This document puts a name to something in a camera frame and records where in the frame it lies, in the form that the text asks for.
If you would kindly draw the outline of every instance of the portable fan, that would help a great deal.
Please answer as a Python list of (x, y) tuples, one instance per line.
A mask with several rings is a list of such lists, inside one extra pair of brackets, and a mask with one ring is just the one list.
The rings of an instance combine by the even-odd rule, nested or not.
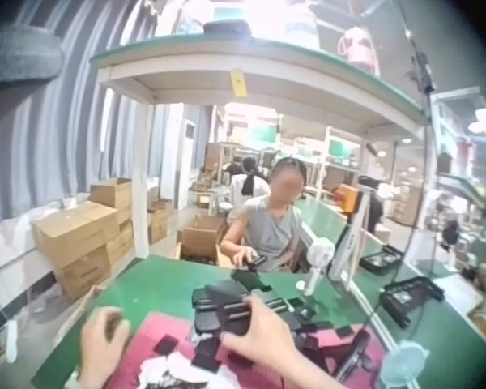
[(306, 259), (311, 265), (308, 274), (308, 280), (301, 285), (303, 294), (311, 296), (317, 285), (317, 281), (326, 267), (335, 255), (335, 245), (326, 237), (316, 239), (308, 248)]
[(404, 340), (382, 362), (376, 389), (404, 388), (418, 378), (430, 352), (419, 344)]

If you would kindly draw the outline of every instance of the hand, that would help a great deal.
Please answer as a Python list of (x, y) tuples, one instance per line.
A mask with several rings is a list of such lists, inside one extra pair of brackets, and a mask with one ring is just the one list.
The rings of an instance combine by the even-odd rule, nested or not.
[(130, 323), (122, 320), (111, 341), (106, 337), (107, 326), (119, 319), (121, 310), (112, 306), (95, 309), (81, 330), (81, 372), (83, 389), (101, 389), (117, 368), (128, 336)]
[(221, 344), (255, 363), (282, 371), (298, 354), (288, 325), (258, 297), (246, 302), (252, 311), (249, 330), (244, 336), (224, 332)]
[(243, 267), (245, 263), (251, 262), (252, 258), (258, 256), (256, 250), (249, 246), (243, 246), (233, 257), (232, 262), (236, 267)]

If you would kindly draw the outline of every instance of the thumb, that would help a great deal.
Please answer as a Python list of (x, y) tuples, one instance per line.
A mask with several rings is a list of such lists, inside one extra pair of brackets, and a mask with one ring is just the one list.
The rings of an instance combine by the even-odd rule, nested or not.
[(122, 320), (112, 338), (112, 345), (122, 350), (130, 336), (130, 322)]
[(220, 335), (221, 344), (231, 351), (242, 354), (245, 351), (245, 341), (243, 336), (237, 336), (231, 332), (222, 332)]

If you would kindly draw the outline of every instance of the yellow label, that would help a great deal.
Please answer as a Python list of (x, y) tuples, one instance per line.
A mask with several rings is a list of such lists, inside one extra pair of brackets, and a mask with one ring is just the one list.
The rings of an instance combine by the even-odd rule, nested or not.
[(247, 97), (245, 76), (242, 71), (231, 71), (232, 90), (236, 97)]

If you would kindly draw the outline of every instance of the pink mat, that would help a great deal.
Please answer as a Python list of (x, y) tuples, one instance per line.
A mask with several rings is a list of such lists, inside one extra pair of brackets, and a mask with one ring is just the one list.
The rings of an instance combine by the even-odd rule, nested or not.
[[(150, 314), (142, 323), (134, 338), (130, 342), (121, 365), (115, 375), (109, 380), (109, 389), (135, 389), (137, 387), (137, 377), (140, 373), (142, 363), (155, 357), (153, 348), (160, 339), (169, 335), (179, 340), (175, 351), (180, 352), (184, 357), (192, 360), (194, 357), (194, 346), (186, 340), (192, 323), (174, 318), (165, 314)], [(357, 331), (360, 324), (353, 326)], [(349, 336), (341, 340), (334, 330), (319, 331), (317, 333), (319, 344), (331, 346), (349, 343), (352, 339)], [(385, 351), (378, 338), (371, 332), (371, 340), (367, 348), (367, 355), (371, 358), (374, 365), (378, 365), (382, 360)], [(240, 366), (231, 362), (228, 358), (228, 350), (220, 348), (217, 359), (226, 365), (236, 376), (243, 389), (280, 389), (280, 376), (273, 371), (261, 366), (254, 365), (252, 369), (242, 369)], [(333, 369), (333, 361), (328, 361)], [(350, 389), (365, 389), (371, 387), (372, 376), (363, 369), (356, 369), (353, 375), (347, 380), (346, 386)]]

